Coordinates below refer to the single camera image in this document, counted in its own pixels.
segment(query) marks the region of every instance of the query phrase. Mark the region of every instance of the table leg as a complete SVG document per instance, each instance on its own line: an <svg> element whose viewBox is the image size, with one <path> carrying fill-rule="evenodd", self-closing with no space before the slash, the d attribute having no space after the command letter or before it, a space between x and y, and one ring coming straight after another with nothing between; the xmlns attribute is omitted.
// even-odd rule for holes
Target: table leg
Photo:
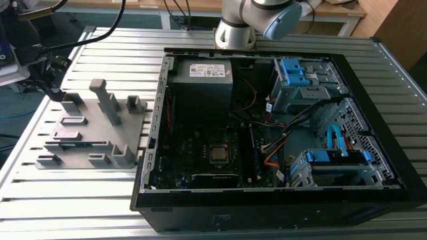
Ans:
<svg viewBox="0 0 427 240"><path fill-rule="evenodd" d="M160 10L161 29L170 30L170 19L168 11Z"/></svg>
<svg viewBox="0 0 427 240"><path fill-rule="evenodd" d="M353 30L357 26L360 17L359 16L351 16L348 17L347 22L344 23L344 25L341 26L341 29L339 31L337 36L340 37L349 37L353 33Z"/></svg>

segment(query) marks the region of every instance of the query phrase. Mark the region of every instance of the robotic arm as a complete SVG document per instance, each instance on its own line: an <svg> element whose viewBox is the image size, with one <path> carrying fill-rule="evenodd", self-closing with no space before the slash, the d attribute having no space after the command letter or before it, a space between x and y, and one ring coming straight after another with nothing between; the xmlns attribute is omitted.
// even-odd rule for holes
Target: robotic arm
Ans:
<svg viewBox="0 0 427 240"><path fill-rule="evenodd" d="M249 50L255 47L255 30L277 41L292 31L300 18L323 0L224 0L214 31L220 49Z"/></svg>

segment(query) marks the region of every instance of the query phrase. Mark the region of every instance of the floor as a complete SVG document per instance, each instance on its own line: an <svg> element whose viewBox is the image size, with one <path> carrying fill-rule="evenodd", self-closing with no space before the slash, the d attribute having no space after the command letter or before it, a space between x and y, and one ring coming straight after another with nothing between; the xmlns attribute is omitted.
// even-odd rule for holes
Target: floor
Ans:
<svg viewBox="0 0 427 240"><path fill-rule="evenodd" d="M60 45L77 41L85 26L109 27L114 21L114 14L89 13L56 13L52 15L52 22L56 26L56 35L45 39L46 46ZM194 30L208 30L217 25L217 18L200 18L192 20L196 24ZM170 22L172 29L178 29L174 22ZM120 28L160 29L160 17L154 15L124 15L118 24ZM58 55L68 56L69 50L57 52ZM408 71L424 91L427 90L427 55L420 59L413 68ZM32 117L32 111L36 110L44 94L37 91L28 93L14 93L8 87L0 87L0 134L20 136ZM0 137L0 167L10 153L10 146L16 139Z"/></svg>

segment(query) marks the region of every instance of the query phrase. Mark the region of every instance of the blue tab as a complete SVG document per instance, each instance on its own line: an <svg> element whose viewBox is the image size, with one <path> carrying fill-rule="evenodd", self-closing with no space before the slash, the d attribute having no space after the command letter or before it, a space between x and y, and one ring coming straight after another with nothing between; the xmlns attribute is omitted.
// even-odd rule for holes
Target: blue tab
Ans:
<svg viewBox="0 0 427 240"><path fill-rule="evenodd" d="M309 155L312 156L312 160L315 163L328 163L331 162L327 151L324 150L313 150L309 151Z"/></svg>
<svg viewBox="0 0 427 240"><path fill-rule="evenodd" d="M305 152L305 157L307 157L307 162L311 163L313 161L313 157L309 152Z"/></svg>
<svg viewBox="0 0 427 240"><path fill-rule="evenodd" d="M345 142L344 142L344 137L341 135L341 130L340 130L340 127L337 125L335 125L335 124L331 124L327 127L327 136L325 136L327 148L328 149L333 148L333 139L332 139L332 133L333 132L335 132L335 135L336 135L336 146L337 146L337 149L340 150L343 157L348 157L348 152L345 150Z"/></svg>
<svg viewBox="0 0 427 240"><path fill-rule="evenodd" d="M372 156L368 151L363 151L363 157L365 159L365 162L369 164L372 162Z"/></svg>
<svg viewBox="0 0 427 240"><path fill-rule="evenodd" d="M297 59L281 59L280 65L289 86L309 86L311 82L305 78L304 68Z"/></svg>
<svg viewBox="0 0 427 240"><path fill-rule="evenodd" d="M296 169L299 169L299 164L297 163L295 163L295 165L293 165L293 167L292 167L292 169L291 169L288 174L292 175L295 173Z"/></svg>

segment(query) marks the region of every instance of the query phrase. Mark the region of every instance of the metal slotted table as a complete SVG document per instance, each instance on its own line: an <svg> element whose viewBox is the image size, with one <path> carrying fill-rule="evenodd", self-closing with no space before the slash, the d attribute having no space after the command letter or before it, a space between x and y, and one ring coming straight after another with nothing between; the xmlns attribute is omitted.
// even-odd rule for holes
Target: metal slotted table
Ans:
<svg viewBox="0 0 427 240"><path fill-rule="evenodd" d="M86 28L80 40L108 28ZM427 183L427 98L380 43L369 38L289 36L280 42L257 36L261 51L344 54L408 159ZM140 151L146 145L164 47L212 48L209 31L117 29L101 42L74 48L62 89L82 98L92 79L106 80L117 99L138 95L148 101ZM45 97L0 171L0 239L122 238L367 238L424 239L427 205L393 212L357 226L222 232L156 233L129 210L136 169L38 170L37 155L49 138L61 105Z"/></svg>

